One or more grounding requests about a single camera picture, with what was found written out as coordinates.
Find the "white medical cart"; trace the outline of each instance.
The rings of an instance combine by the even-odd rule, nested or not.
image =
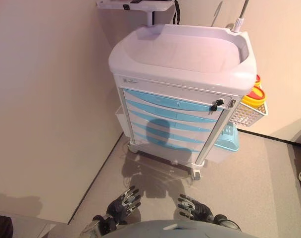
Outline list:
[[[248,34],[215,27],[141,27],[109,66],[130,150],[190,167],[193,179],[256,78]]]

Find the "floor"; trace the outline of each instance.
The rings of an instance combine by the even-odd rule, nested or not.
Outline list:
[[[301,147],[239,132],[240,149],[222,163],[207,163],[200,181],[188,172],[128,152],[122,136],[71,224],[58,225],[48,238],[76,238],[92,217],[130,185],[140,189],[142,205],[129,222],[182,219],[180,193],[205,203],[259,238],[301,238],[301,186],[295,161]]]

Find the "wall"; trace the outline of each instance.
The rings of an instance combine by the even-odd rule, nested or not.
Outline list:
[[[179,2],[182,24],[216,27],[233,24],[244,4]],[[249,33],[269,109],[269,116],[241,129],[301,143],[301,0],[252,0],[241,30]]]
[[[0,211],[68,222],[118,139],[93,0],[0,0]]]

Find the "blue drawer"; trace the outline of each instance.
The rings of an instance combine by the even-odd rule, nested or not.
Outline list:
[[[198,112],[209,112],[210,109],[209,106],[201,105],[198,103],[186,102],[182,100],[157,96],[150,93],[142,93],[142,92],[133,91],[129,89],[124,89],[124,91],[146,102],[160,105],[163,107],[187,110],[187,111],[198,111]]]
[[[180,130],[189,130],[189,131],[199,131],[199,132],[208,132],[211,131],[210,129],[205,129],[205,128],[201,128],[201,127],[197,127],[197,126],[193,126],[193,125],[186,125],[186,124],[182,124],[182,123],[178,123],[178,122],[174,122],[174,121],[170,121],[170,120],[161,120],[158,119],[156,117],[152,117],[143,113],[139,113],[136,111],[132,111],[130,110],[130,112],[140,118],[143,118],[145,120],[148,120],[152,123],[155,123],[157,125],[160,126],[164,126],[164,127],[172,127],[172,128],[176,128],[176,129],[180,129]]]
[[[198,150],[191,150],[191,149],[179,146],[179,145],[174,145],[174,144],[171,144],[171,143],[167,143],[166,141],[163,141],[163,140],[158,140],[158,139],[153,138],[151,136],[142,135],[138,132],[134,132],[134,134],[140,136],[143,139],[146,139],[147,141],[149,141],[151,143],[154,143],[154,144],[166,147],[166,148],[175,149],[175,150],[184,150],[184,151],[189,151],[189,152],[199,152]]]
[[[135,126],[138,126],[141,129],[144,129],[145,131],[148,131],[152,134],[161,136],[163,138],[172,138],[172,139],[175,139],[175,140],[192,142],[192,143],[204,143],[204,141],[202,141],[202,140],[195,140],[195,139],[188,138],[188,137],[185,137],[185,136],[180,136],[180,135],[176,135],[176,134],[169,133],[169,132],[166,132],[166,131],[157,130],[157,129],[154,129],[154,128],[149,127],[149,126],[141,125],[139,123],[132,122],[132,124],[134,124]]]
[[[193,115],[188,115],[184,113],[178,113],[162,108],[152,107],[149,105],[133,102],[131,100],[126,100],[127,103],[131,104],[132,106],[139,108],[143,111],[146,111],[148,113],[158,115],[164,118],[170,118],[175,120],[183,120],[183,121],[191,121],[191,122],[216,122],[217,120],[214,119],[207,119],[207,118],[201,118]]]

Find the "robotic hand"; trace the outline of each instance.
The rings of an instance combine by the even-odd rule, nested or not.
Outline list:
[[[178,201],[180,202],[178,207],[186,211],[186,213],[179,212],[181,216],[200,222],[213,222],[214,216],[206,205],[183,194],[180,194]]]
[[[116,225],[123,222],[124,218],[129,216],[134,209],[140,206],[141,203],[138,200],[141,196],[136,196],[139,190],[134,189],[135,186],[131,186],[107,207],[106,215],[112,217]]]
[[[222,214],[213,216],[209,207],[191,197],[180,194],[178,201],[180,202],[178,207],[185,211],[179,212],[181,216],[187,217],[190,220],[214,223],[241,231],[241,228],[235,222],[228,220],[227,217]]]
[[[116,226],[125,223],[124,219],[140,206],[140,195],[135,186],[131,186],[127,191],[112,201],[104,216],[97,215],[93,221],[80,233],[79,238],[99,238],[114,230]]]

